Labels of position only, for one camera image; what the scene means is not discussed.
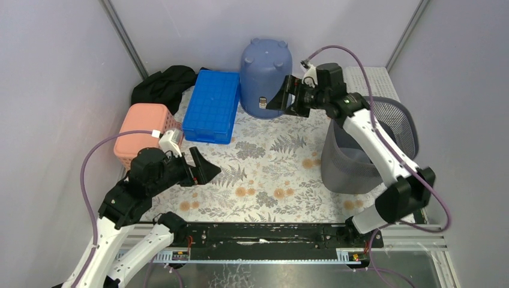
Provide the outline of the blue bucket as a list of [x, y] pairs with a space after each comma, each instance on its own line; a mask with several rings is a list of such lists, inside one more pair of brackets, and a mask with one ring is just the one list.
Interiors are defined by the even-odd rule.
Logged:
[[241, 55], [240, 103], [250, 116], [274, 119], [281, 111], [267, 109], [267, 104], [280, 90], [287, 75], [292, 73], [292, 55], [287, 42], [272, 39], [251, 39]]

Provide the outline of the blue divided plastic tray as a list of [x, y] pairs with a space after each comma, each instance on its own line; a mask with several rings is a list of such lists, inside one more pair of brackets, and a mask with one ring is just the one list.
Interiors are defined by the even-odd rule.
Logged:
[[185, 139], [229, 144], [239, 98], [238, 72], [200, 70], [182, 122]]

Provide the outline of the pink plastic basket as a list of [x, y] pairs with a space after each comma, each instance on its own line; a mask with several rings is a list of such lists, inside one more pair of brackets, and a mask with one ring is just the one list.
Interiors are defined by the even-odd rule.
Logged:
[[169, 109], [163, 104], [138, 103], [132, 105], [122, 123], [120, 133], [132, 132], [115, 140], [113, 153], [126, 170], [143, 148], [158, 147], [158, 139], [151, 136], [153, 130], [163, 133], [171, 128], [181, 128]]

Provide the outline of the grey waste bin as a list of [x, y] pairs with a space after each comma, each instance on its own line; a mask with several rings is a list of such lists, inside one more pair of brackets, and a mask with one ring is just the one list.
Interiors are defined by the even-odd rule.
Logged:
[[[418, 154], [419, 141], [409, 110], [400, 102], [374, 97], [375, 118], [395, 144], [411, 160]], [[324, 186], [334, 193], [366, 194], [382, 184], [375, 165], [361, 146], [330, 121], [321, 155], [321, 178]]]

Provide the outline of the white plastic basket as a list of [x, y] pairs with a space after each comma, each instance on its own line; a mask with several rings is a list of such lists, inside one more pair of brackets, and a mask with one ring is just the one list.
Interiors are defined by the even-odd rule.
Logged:
[[[374, 97], [385, 97], [400, 102], [385, 67], [365, 67], [364, 69]], [[359, 92], [363, 96], [368, 96], [366, 81], [360, 67], [344, 68], [343, 77], [348, 92]]]

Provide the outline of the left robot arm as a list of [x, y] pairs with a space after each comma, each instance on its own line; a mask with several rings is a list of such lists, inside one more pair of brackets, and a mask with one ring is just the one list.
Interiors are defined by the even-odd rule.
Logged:
[[126, 177], [106, 193], [88, 251], [60, 287], [125, 287], [162, 249], [188, 240], [186, 221], [166, 212], [140, 242], [116, 258], [155, 196], [174, 185], [205, 185], [220, 174], [221, 168], [203, 158], [196, 147], [190, 152], [194, 165], [183, 155], [167, 154], [159, 148], [139, 151]]

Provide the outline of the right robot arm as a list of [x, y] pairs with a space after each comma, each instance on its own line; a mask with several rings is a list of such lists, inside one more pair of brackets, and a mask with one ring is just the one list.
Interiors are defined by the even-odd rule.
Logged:
[[324, 110], [370, 158], [386, 189], [371, 207], [345, 221], [346, 243], [359, 247], [367, 241], [368, 233], [426, 207], [436, 176], [429, 167], [419, 168], [377, 127], [379, 122], [368, 101], [357, 92], [347, 92], [338, 64], [303, 66], [303, 78], [287, 75], [265, 107], [306, 118], [312, 109]]

